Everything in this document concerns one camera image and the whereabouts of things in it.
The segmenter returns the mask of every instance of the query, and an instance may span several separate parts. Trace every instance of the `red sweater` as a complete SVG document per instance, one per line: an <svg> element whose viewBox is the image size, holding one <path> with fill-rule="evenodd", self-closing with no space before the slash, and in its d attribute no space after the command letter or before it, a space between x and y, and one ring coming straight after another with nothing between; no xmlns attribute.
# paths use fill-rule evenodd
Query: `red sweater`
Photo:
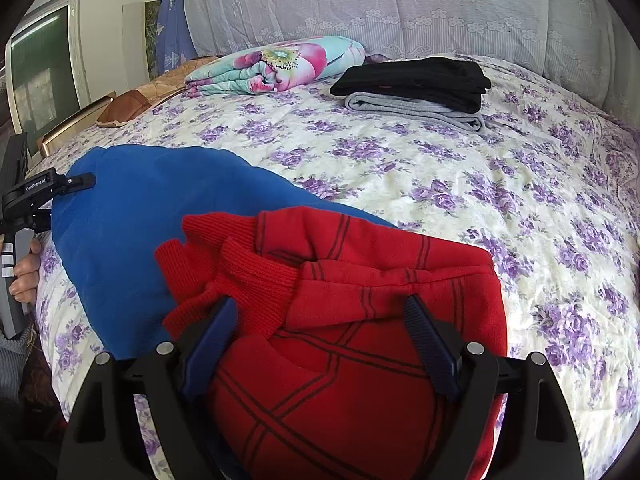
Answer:
<svg viewBox="0 0 640 480"><path fill-rule="evenodd" d="M420 294L463 338L506 354L500 281L484 250L305 207L187 216L156 259L174 337L220 295L237 338L208 398L254 480L409 479L455 412L434 393L402 306ZM488 466L499 401L470 480Z"/></svg>

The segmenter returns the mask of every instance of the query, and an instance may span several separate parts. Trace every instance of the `folded blanket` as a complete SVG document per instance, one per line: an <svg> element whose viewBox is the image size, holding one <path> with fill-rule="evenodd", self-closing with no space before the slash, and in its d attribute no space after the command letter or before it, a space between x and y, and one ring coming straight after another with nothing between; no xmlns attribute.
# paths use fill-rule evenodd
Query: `folded blanket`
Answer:
<svg viewBox="0 0 640 480"><path fill-rule="evenodd" d="M470 132L477 132L484 127L484 119L480 112L476 114L457 112L445 105L422 99L354 92L347 96L344 105L354 112L372 112L407 119L427 120L430 123L453 126Z"/></svg>
<svg viewBox="0 0 640 480"><path fill-rule="evenodd" d="M95 174L95 187L54 199L51 234L92 328L118 359L139 357L170 337L162 320L175 301L154 251L181 236L185 215L255 216L306 205L389 225L226 150L94 148L68 173L87 172Z"/></svg>
<svg viewBox="0 0 640 480"><path fill-rule="evenodd" d="M480 111L482 94L489 88L491 81L475 61L434 56L353 66L334 83L331 94L370 92L424 99L475 114Z"/></svg>
<svg viewBox="0 0 640 480"><path fill-rule="evenodd" d="M189 74L187 95L282 92L364 62L364 47L341 36L283 41L221 57Z"/></svg>
<svg viewBox="0 0 640 480"><path fill-rule="evenodd" d="M456 407L434 394L402 321L409 295L506 353L500 281L481 248L305 207L183 227L184 245L156 251L180 303L164 324L178 336L220 296L235 300L236 338L206 403L254 480L414 478ZM500 404L468 480L488 466Z"/></svg>

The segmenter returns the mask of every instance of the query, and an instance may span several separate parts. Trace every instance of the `blue gripper pad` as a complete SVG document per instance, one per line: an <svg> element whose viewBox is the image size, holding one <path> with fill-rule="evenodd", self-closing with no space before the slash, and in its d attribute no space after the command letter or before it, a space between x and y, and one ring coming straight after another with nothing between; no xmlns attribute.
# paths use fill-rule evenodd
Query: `blue gripper pad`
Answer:
<svg viewBox="0 0 640 480"><path fill-rule="evenodd" d="M404 302L404 326L436 393L446 396L449 402L456 402L462 394L457 360L438 333L433 317L415 296L409 296Z"/></svg>
<svg viewBox="0 0 640 480"><path fill-rule="evenodd" d="M187 402L193 402L207 391L218 361L237 325L238 306L232 298L228 298L187 359L180 392Z"/></svg>

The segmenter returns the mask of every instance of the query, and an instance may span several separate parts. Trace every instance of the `finger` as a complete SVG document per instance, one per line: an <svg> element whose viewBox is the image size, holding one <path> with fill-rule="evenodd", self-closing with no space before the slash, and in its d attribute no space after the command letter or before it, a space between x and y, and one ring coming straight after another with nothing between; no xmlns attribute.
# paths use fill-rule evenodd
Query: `finger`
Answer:
<svg viewBox="0 0 640 480"><path fill-rule="evenodd" d="M21 276L35 272L40 268L40 257L37 254L27 254L23 259L15 264L14 275Z"/></svg>
<svg viewBox="0 0 640 480"><path fill-rule="evenodd" d="M16 278L9 287L9 294L19 294L20 292L26 292L30 288L36 288L40 281L40 275L37 272L30 272L29 274L23 274L19 278Z"/></svg>
<svg viewBox="0 0 640 480"><path fill-rule="evenodd" d="M15 295L15 301L20 301L20 303L34 303L36 302L36 289L32 288L27 290L26 292L21 292L20 294Z"/></svg>
<svg viewBox="0 0 640 480"><path fill-rule="evenodd" d="M42 250L40 240L38 240L37 238L31 240L30 249L33 254L40 254L40 251Z"/></svg>

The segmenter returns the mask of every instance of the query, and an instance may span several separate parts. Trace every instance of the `bed sheet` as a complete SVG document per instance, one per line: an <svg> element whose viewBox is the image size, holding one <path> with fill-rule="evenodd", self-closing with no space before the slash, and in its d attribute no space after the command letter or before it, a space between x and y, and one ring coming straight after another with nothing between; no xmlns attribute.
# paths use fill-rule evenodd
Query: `bed sheet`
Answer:
<svg viewBox="0 0 640 480"><path fill-rule="evenodd" d="M637 133L532 72L475 59L494 85L478 133L350 112L329 80L262 96L178 96L121 128L89 128L38 169L65 172L92 146L225 148L399 228L487 249L510 355L546 353L596 480L640 416ZM102 345L49 234L36 314L68 416ZM154 468L170 478L145 399L136 403Z"/></svg>

